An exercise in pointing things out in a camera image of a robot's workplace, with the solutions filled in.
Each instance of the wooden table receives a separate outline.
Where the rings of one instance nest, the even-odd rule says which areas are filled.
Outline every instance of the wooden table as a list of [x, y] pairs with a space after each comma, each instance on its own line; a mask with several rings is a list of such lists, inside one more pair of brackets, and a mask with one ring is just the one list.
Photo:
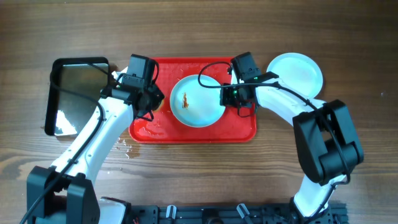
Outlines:
[[[389, 1], [79, 0], [0, 5], [0, 222], [26, 211], [25, 180], [71, 143], [43, 130], [53, 61], [104, 55], [124, 68], [148, 57], [235, 56], [257, 64], [284, 52], [313, 58], [325, 80], [319, 99], [350, 110], [365, 160], [333, 200], [351, 223], [398, 220], [398, 5]], [[300, 187], [292, 128], [259, 110], [245, 144], [136, 144], [125, 131], [95, 185], [96, 194], [134, 205], [288, 202]], [[134, 149], [130, 159], [127, 147]]]

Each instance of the brown food item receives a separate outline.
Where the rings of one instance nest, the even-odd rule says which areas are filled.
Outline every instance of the brown food item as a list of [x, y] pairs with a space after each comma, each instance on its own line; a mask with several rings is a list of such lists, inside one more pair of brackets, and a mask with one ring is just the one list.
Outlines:
[[182, 98], [182, 108], [188, 108], [189, 104], [187, 103], [187, 93], [184, 93]]

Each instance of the white plate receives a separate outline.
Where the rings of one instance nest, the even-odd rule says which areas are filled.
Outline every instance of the white plate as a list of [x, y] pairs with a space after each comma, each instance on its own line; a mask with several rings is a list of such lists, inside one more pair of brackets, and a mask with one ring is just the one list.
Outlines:
[[309, 98], [316, 97], [322, 89], [323, 77], [319, 66], [303, 54], [286, 53], [278, 56], [268, 65], [269, 71]]
[[[214, 78], [206, 75], [201, 75], [200, 81], [209, 86], [220, 85]], [[186, 108], [183, 108], [184, 94], [188, 103]], [[170, 107], [181, 123], [194, 128], [215, 123], [225, 110], [225, 106], [220, 105], [220, 89], [200, 86], [198, 75], [185, 77], [173, 87]]]

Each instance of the red tray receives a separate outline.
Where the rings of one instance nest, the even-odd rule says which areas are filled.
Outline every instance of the red tray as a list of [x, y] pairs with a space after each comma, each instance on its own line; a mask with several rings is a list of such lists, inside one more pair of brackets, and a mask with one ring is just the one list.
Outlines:
[[[135, 120], [129, 128], [130, 136], [139, 143], [213, 143], [246, 142], [257, 132], [256, 115], [241, 118], [236, 108], [227, 107], [222, 117], [214, 124], [204, 128], [193, 128], [182, 124], [170, 109], [170, 94], [175, 84], [189, 75], [196, 75], [211, 62], [229, 62], [223, 58], [155, 58], [160, 71], [156, 84], [165, 95], [164, 104], [154, 113], [152, 122]], [[231, 83], [231, 75], [226, 72], [227, 65], [214, 65], [204, 72], [220, 84]], [[252, 113], [252, 109], [241, 110], [241, 115]]]

